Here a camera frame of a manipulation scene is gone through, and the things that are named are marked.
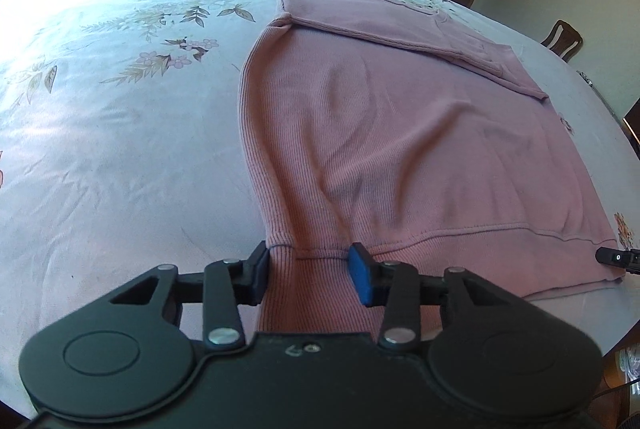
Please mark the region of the dark wooden chair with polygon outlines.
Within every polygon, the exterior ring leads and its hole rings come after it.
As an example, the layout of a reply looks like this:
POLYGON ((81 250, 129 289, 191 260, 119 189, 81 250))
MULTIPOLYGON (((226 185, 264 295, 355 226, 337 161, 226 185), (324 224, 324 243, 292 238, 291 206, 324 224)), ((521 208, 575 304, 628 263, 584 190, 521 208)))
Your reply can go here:
POLYGON ((565 20, 557 20, 541 45, 568 63, 584 45, 580 33, 565 20))

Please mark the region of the pink knit sweater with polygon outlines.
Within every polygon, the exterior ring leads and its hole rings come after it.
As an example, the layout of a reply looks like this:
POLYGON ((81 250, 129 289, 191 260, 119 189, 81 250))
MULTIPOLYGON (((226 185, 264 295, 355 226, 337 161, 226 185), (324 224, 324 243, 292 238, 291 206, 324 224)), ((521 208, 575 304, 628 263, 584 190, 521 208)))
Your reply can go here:
POLYGON ((512 48, 394 0, 277 0, 240 84, 266 226, 258 325, 376 331, 347 253, 465 267, 520 297, 600 289, 615 236, 570 134, 512 48))

